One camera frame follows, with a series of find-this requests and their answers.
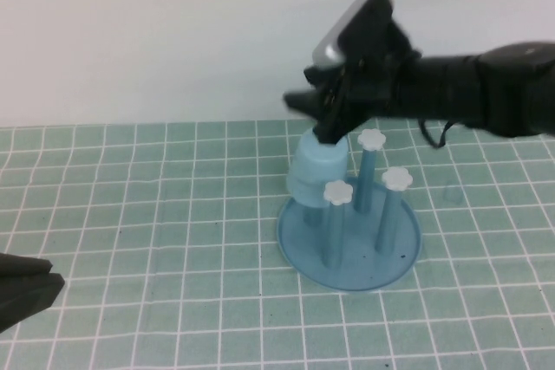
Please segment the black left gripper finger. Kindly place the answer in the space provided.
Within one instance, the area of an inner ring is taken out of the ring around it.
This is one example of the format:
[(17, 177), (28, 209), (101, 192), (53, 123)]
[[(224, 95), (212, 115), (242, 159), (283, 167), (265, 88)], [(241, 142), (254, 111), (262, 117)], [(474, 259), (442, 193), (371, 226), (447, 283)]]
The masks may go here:
[(16, 276), (35, 276), (48, 274), (53, 265), (49, 260), (16, 256), (6, 253), (0, 254), (0, 276), (16, 277)]
[(50, 308), (65, 281), (53, 273), (1, 278), (1, 333)]

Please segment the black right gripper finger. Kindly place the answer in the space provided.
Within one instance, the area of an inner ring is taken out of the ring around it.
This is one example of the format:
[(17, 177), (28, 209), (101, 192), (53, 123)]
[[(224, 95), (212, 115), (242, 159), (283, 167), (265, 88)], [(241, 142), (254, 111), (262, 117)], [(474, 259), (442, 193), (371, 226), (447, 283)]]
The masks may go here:
[(283, 100), (287, 109), (293, 113), (311, 119), (322, 119), (328, 112), (327, 97), (328, 95), (321, 89), (310, 89), (286, 92)]
[(313, 133), (319, 143), (324, 145), (337, 144), (346, 134), (352, 131), (352, 126), (344, 120), (318, 121), (313, 127)]

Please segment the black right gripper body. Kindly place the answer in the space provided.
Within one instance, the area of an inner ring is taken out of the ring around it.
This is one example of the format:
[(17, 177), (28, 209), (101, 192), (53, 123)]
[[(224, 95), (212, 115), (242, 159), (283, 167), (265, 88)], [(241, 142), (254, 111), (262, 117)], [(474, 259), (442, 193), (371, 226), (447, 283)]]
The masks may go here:
[(318, 121), (344, 120), (352, 128), (375, 117), (393, 97), (395, 78), (402, 60), (395, 55), (366, 57), (354, 64), (324, 59), (304, 69), (310, 89), (321, 89), (327, 95), (327, 114)]

